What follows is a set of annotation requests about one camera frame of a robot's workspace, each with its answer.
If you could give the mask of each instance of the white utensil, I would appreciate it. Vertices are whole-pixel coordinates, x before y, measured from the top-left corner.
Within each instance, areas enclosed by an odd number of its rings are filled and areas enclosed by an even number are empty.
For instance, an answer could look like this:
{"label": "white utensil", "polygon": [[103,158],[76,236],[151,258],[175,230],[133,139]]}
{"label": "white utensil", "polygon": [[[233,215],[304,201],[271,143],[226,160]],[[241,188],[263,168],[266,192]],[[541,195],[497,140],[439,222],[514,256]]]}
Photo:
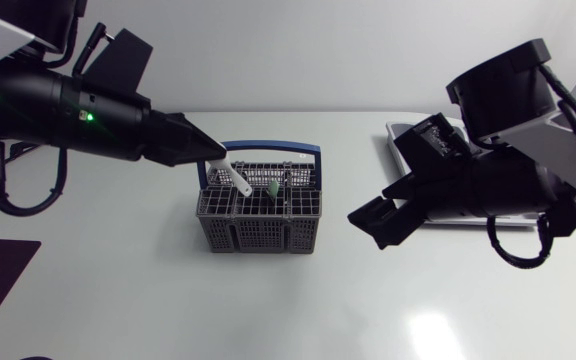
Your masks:
{"label": "white utensil", "polygon": [[245,197],[252,195],[252,187],[250,187],[248,181],[241,177],[241,175],[239,175],[239,173],[232,168],[232,165],[230,165],[230,158],[228,157],[228,153],[226,153],[225,158],[219,160],[210,160],[208,163],[210,163],[210,166],[214,167],[215,169],[226,170],[228,174],[230,174],[232,183],[235,184],[237,190],[239,190],[239,192],[242,193]]}

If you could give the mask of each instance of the gray plastic basket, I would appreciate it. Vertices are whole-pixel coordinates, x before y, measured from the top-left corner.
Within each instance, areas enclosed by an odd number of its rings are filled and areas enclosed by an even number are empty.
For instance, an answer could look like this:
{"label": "gray plastic basket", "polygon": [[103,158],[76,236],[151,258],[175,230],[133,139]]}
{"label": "gray plastic basket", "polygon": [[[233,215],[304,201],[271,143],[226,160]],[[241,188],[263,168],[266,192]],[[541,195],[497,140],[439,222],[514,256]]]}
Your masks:
{"label": "gray plastic basket", "polygon": [[[252,187],[245,197],[232,184],[225,170],[197,163],[201,190],[197,217],[213,252],[310,254],[315,249],[321,217],[321,152],[318,146],[287,141],[231,141],[233,150],[282,150],[308,153],[315,163],[232,164]],[[266,189],[276,180],[277,198]]]}

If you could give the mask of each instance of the blue basket handle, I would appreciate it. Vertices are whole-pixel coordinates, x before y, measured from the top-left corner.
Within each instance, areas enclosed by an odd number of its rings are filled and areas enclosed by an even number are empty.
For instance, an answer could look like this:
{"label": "blue basket handle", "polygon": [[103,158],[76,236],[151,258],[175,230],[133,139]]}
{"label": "blue basket handle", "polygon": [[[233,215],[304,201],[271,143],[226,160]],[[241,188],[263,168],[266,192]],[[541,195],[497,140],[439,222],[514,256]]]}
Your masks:
{"label": "blue basket handle", "polygon": [[[317,145],[298,143],[293,141],[279,140],[240,140],[222,142],[226,150],[278,150],[291,151],[315,156],[315,188],[321,190],[321,149]],[[199,172],[199,185],[202,189],[208,187],[208,176],[206,175],[206,162],[197,162]]]}

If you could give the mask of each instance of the white table surface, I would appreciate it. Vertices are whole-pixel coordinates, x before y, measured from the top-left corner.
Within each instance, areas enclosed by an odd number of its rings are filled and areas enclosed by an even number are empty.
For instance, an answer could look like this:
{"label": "white table surface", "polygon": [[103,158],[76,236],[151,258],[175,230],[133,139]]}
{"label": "white table surface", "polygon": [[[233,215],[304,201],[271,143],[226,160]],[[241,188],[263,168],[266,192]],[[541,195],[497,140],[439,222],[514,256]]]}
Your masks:
{"label": "white table surface", "polygon": [[[0,359],[576,359],[576,232],[525,271],[483,229],[426,227],[380,251],[346,220],[395,176],[385,123],[425,115],[188,117],[220,141],[321,146],[314,254],[212,254],[193,164],[70,152],[53,207],[0,213],[0,238],[43,243],[0,307]],[[11,200],[43,199],[56,160],[41,148],[11,163]],[[500,237],[509,251],[537,252],[533,231]]]}

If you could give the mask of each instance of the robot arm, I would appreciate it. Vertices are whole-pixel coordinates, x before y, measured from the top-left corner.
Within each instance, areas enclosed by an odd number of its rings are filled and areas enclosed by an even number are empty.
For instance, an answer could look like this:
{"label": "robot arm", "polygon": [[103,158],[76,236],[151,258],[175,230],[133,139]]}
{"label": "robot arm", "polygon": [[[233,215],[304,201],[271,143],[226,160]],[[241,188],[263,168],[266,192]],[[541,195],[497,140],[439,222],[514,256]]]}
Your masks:
{"label": "robot arm", "polygon": [[[59,197],[67,149],[167,166],[226,156],[184,114],[156,111],[136,92],[152,47],[125,29],[112,37],[98,24],[71,76],[50,70],[70,60],[85,6],[85,0],[0,0],[0,210],[7,214],[34,215]],[[84,72],[104,38],[109,45]],[[46,52],[64,56],[45,62]],[[55,188],[41,204],[19,208],[7,200],[2,139],[60,148]]]}
{"label": "robot arm", "polygon": [[[463,74],[448,93],[459,104],[473,145],[441,114],[395,140],[411,173],[348,216],[383,249],[426,221],[488,218],[493,248],[520,268],[541,265],[555,237],[576,229],[576,101],[543,65],[533,40]],[[562,98],[555,106],[548,86]],[[397,208],[392,199],[406,200]],[[505,252],[495,217],[536,213],[542,251],[533,259]]]}

